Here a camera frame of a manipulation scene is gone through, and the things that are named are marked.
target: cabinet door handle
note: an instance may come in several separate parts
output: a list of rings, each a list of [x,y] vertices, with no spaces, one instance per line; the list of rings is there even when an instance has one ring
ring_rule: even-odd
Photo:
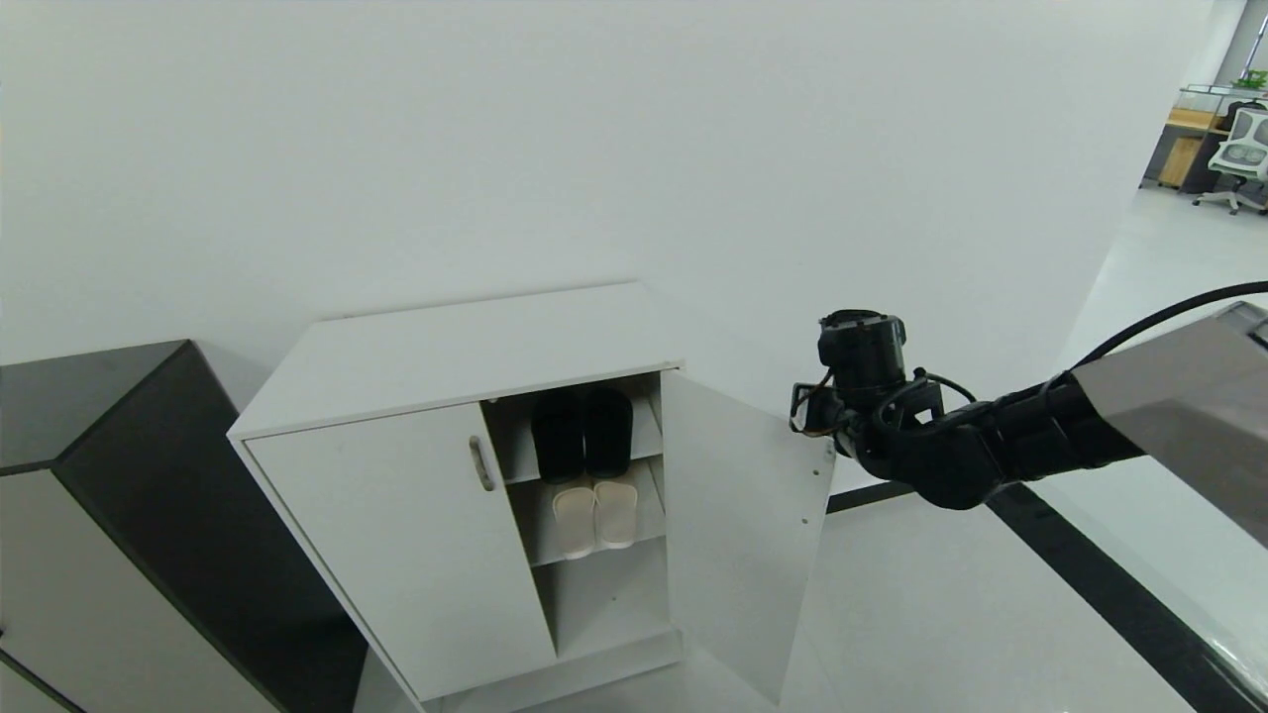
[[[484,490],[493,492],[493,478],[488,477],[488,468],[484,467],[484,454],[479,449],[479,436],[473,435],[467,439],[467,445],[472,449],[472,462],[476,463],[476,474],[479,476],[479,485]]]

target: cabinet top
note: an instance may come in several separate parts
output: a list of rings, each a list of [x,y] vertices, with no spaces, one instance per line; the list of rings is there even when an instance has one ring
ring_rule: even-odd
[[[681,363],[639,283],[317,322],[230,435],[242,440]]]
[[[188,341],[0,367],[0,474],[53,464]]]

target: black slipper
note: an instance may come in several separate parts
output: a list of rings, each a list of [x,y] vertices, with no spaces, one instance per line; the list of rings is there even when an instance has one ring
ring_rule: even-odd
[[[541,480],[555,485],[586,472],[581,400],[569,391],[552,391],[533,406],[533,447]]]
[[[586,397],[586,471],[615,478],[630,469],[634,406],[614,388],[596,388]]]

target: white office chair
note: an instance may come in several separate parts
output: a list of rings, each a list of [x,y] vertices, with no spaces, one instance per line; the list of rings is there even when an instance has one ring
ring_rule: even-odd
[[[1203,193],[1193,199],[1194,206],[1203,200],[1227,200],[1229,207],[1232,208],[1229,213],[1234,216],[1243,206],[1255,208],[1260,216],[1268,213],[1268,208],[1264,208],[1263,204],[1238,195],[1238,190],[1248,180],[1258,180],[1268,185],[1268,123],[1265,122],[1268,122],[1268,112],[1238,109],[1229,140],[1220,143],[1215,156],[1211,156],[1207,162],[1207,167],[1212,171],[1235,176],[1238,184],[1232,186],[1232,190]]]

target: potted plant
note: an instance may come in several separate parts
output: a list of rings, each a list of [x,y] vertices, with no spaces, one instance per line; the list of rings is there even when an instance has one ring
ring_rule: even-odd
[[[1263,89],[1268,84],[1268,70],[1246,70],[1240,79],[1232,81],[1238,89]]]

